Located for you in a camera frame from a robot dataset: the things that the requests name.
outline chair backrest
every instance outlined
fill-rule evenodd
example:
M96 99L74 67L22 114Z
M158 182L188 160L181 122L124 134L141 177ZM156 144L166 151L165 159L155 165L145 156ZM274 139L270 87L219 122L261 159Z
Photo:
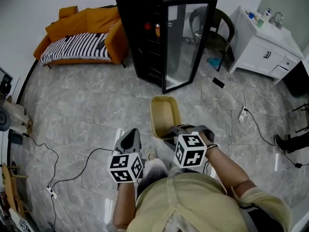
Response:
M200 7L200 8L193 10L193 12L190 14L189 24L190 24L191 32L192 32L194 39L195 39L195 34L193 32L193 26L192 26L193 21L197 16L199 16L199 30L201 30L203 27L203 22L204 22L203 16L206 12L206 9L207 7ZM214 16L213 16L213 20L211 22L211 27L216 29L216 33L218 32L221 20L223 20L227 24L228 29L229 29L229 36L227 39L227 44L229 45L235 34L235 28L234 28L233 22L231 21L230 17L227 16L227 14L225 14L223 11L219 9L216 9Z

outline beige knit sweater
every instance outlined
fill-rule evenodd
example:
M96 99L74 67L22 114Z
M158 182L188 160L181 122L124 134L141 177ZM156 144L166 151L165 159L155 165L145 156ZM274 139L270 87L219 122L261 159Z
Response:
M263 205L290 230L291 212L279 198L257 188L238 202ZM178 174L153 183L139 197L127 232L162 232L177 211L200 232L247 232L238 202L215 179L203 174Z

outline glass door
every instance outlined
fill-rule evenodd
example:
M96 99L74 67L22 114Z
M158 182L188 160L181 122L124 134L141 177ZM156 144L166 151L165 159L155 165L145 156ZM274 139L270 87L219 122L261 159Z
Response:
M163 1L163 94L193 82L216 4L217 0Z

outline faucet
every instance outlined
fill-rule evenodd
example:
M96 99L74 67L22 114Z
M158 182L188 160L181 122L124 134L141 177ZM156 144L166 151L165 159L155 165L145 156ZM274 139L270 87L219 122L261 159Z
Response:
M281 18L279 20L276 20L276 16L277 14L280 14L281 15ZM283 20L283 15L281 12L277 11L272 17L271 19L269 20L269 23L270 24L273 24L275 25L276 27L278 27L278 25L280 24L280 22Z

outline yellow plastic bin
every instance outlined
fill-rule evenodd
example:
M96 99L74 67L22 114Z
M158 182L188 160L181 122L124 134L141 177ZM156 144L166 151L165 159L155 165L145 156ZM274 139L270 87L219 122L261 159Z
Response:
M163 139L172 126L181 125L177 102L170 96L154 96L151 100L151 126L153 135Z

